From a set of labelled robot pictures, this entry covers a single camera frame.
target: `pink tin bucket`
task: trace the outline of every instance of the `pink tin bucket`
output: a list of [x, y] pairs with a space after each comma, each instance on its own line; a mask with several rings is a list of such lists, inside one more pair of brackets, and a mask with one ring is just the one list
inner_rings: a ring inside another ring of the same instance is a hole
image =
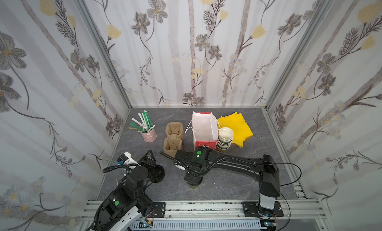
[[145, 142], [153, 142], [157, 138], [157, 133], [155, 132], [155, 128], [153, 128], [148, 133], [141, 133], [141, 134]]

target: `floral wallpaper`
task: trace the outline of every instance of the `floral wallpaper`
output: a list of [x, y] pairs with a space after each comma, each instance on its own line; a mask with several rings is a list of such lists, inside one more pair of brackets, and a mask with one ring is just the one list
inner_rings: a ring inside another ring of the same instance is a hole
[[133, 106], [264, 106], [321, 1], [85, 0]]
[[126, 115], [73, 0], [0, 0], [2, 229], [77, 229]]
[[274, 124], [332, 227], [379, 230], [382, 0], [335, 0], [274, 105]]

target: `red paper bag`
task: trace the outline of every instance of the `red paper bag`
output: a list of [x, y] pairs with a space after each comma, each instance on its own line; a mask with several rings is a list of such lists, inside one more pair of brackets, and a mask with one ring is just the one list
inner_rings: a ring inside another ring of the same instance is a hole
[[193, 130], [194, 149], [196, 147], [206, 146], [211, 149], [216, 149], [217, 143], [217, 123], [216, 117], [212, 113], [196, 113], [192, 114], [191, 122], [184, 133], [189, 128]]

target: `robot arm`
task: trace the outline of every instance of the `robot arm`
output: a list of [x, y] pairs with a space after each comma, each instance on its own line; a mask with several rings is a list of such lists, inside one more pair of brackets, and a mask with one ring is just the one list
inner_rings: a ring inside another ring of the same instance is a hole
[[220, 168], [259, 181], [260, 206], [273, 211], [275, 198], [280, 196], [279, 168], [269, 155], [262, 158], [244, 158], [227, 155], [208, 147], [196, 147], [194, 152], [178, 150], [175, 157], [162, 155], [174, 160], [175, 165], [184, 167], [188, 172], [184, 179], [192, 187], [197, 187], [212, 168]]
[[[87, 231], [126, 230], [135, 220], [147, 216], [153, 210], [153, 202], [145, 194], [147, 184], [153, 182], [151, 171], [156, 167], [152, 151], [149, 150], [139, 162], [135, 162], [131, 154], [125, 152], [117, 162], [117, 166], [127, 170], [124, 182], [119, 182], [117, 188], [103, 201]], [[107, 167], [103, 171], [117, 169], [117, 166]]]

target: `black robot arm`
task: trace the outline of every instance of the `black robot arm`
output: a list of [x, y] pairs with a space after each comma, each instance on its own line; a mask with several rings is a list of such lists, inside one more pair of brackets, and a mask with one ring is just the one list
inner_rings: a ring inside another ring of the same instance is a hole
[[212, 168], [220, 168], [259, 181], [260, 205], [265, 209], [272, 210], [275, 198], [280, 196], [280, 170], [270, 155], [263, 155], [262, 158], [236, 157], [208, 147], [196, 147], [194, 152], [178, 150], [175, 157], [161, 154], [174, 160], [179, 168], [187, 170], [184, 179], [192, 187], [200, 185], [203, 176]]

